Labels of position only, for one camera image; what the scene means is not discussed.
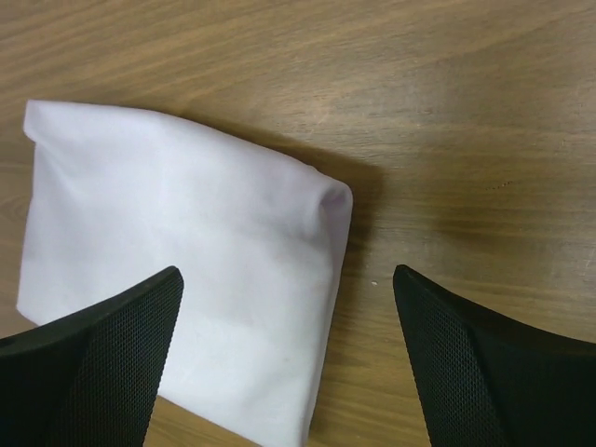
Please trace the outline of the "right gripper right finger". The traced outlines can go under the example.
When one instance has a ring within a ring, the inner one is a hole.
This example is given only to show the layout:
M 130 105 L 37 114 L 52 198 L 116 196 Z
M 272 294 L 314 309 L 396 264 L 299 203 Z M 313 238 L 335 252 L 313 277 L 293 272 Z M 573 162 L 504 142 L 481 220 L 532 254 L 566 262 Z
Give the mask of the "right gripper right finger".
M 593 343 L 508 318 L 407 265 L 393 289 L 432 445 L 594 445 Z

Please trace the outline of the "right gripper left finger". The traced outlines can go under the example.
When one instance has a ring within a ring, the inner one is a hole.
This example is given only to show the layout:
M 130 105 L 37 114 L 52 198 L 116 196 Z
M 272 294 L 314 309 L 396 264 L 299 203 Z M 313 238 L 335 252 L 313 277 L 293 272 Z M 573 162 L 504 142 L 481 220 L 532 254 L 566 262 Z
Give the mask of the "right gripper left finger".
M 183 297 L 170 266 L 1 341 L 4 446 L 141 446 Z

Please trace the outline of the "white t shirt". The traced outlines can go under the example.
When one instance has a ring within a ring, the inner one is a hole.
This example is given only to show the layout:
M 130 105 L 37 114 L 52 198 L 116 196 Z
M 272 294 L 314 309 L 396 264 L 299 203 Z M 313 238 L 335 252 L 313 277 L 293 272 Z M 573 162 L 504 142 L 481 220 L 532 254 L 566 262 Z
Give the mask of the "white t shirt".
M 29 101 L 18 311 L 45 324 L 167 266 L 184 281 L 160 395 L 262 446 L 303 446 L 350 227 L 350 188 L 154 111 Z

